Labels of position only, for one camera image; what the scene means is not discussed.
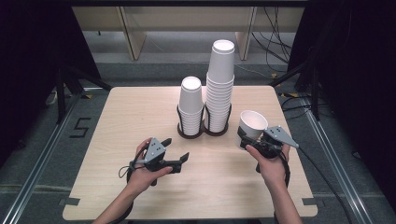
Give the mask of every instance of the forearm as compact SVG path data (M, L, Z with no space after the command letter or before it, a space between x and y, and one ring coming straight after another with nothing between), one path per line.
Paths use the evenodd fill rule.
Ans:
M109 223L121 217L138 196L134 190L123 189L119 196L106 208L106 210L93 222Z
M269 184L267 187L270 190L276 212L276 218L279 223L303 223L294 202L289 195L286 184Z

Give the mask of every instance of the tabletop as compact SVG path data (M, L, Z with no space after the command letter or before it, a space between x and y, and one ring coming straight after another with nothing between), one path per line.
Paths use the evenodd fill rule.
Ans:
M280 125L290 133L274 88L234 86L229 129L222 136L203 133L186 139L177 132L180 87L117 87L108 95L70 198L66 220L97 218L126 185L119 169L134 158L136 147L148 137L172 138L164 159L178 160L190 152L181 173L166 175L139 195L128 219L201 219L272 217L271 196L257 162L236 145L243 110L263 114L269 127ZM290 150L290 195L302 217L318 212L295 148Z

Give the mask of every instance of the cabinet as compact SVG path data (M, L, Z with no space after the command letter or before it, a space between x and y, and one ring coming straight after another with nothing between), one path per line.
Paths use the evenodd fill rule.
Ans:
M122 31L137 60L147 31L235 32L239 57L248 58L251 32L272 32L263 7L73 7L83 31ZM266 9L275 22L275 9ZM279 32L295 33L304 9L279 9Z

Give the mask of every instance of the stack of paper cups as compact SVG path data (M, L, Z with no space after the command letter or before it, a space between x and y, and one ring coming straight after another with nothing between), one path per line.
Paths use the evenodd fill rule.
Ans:
M234 44L217 40L213 44L209 69L206 74L205 127L212 133L224 130L230 113L233 93Z
M181 119L178 128L184 134L196 135L200 132L203 106L201 80L197 77L185 77L181 82L177 106Z

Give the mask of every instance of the human hand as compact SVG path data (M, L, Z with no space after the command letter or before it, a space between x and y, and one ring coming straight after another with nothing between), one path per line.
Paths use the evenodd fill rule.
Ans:
M143 147L145 147L147 144L149 144L150 141L151 141L151 138L144 140L136 148L136 155ZM139 155L138 159L143 160L143 153ZM146 189L148 189L150 184L154 180L156 180L164 175L167 175L172 171L172 167L164 167L161 170L158 170L156 172L149 171L146 167L144 167L143 164L137 164L135 166L135 168L137 168L137 167L143 167L143 168L135 169L132 172L131 177L127 184L127 189L131 190L133 193L135 193L137 195L142 193Z
M282 160L279 157L273 159L265 158L260 152L253 146L246 146L247 152L254 157L260 165L260 171L262 178L265 181L267 187L271 187L277 184L285 184L285 167L283 166ZM285 154L286 160L289 160L290 146L284 144L282 146L282 152Z

